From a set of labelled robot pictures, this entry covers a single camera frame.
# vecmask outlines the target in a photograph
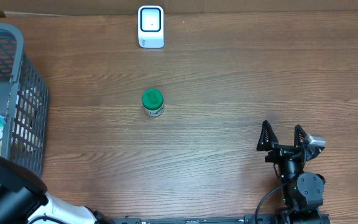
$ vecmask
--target small jar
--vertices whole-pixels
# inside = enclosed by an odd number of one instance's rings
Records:
[[[143,93],[142,103],[149,116],[160,116],[164,112],[164,99],[159,90],[149,89]]]

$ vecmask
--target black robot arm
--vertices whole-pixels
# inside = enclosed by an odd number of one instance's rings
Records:
[[[325,179],[322,175],[304,172],[306,161],[317,157],[325,148],[325,140],[318,135],[306,134],[300,125],[295,126],[293,146],[280,145],[268,121],[262,124],[257,151],[267,151],[265,162],[278,165],[281,186],[271,191],[258,205],[279,189],[283,189],[287,208],[277,210],[278,223],[327,223],[328,216],[322,216],[318,207],[323,204]]]

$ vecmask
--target laundry basket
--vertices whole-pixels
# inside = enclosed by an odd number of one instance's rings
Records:
[[[24,53],[20,30],[0,24],[0,115],[6,118],[1,156],[42,173],[49,91]]]

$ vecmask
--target green lid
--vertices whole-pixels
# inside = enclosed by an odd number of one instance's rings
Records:
[[[164,99],[159,90],[149,89],[143,93],[142,103],[148,110],[158,110],[162,106]]]

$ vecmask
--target wooden table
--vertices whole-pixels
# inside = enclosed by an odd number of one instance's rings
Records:
[[[306,165],[327,180],[321,210],[358,223],[358,12],[167,15],[152,50],[136,16],[0,22],[21,29],[50,88],[50,193],[112,217],[253,213],[278,185],[255,150],[267,119],[284,144],[296,124],[326,138]],[[161,117],[142,110],[148,88]]]

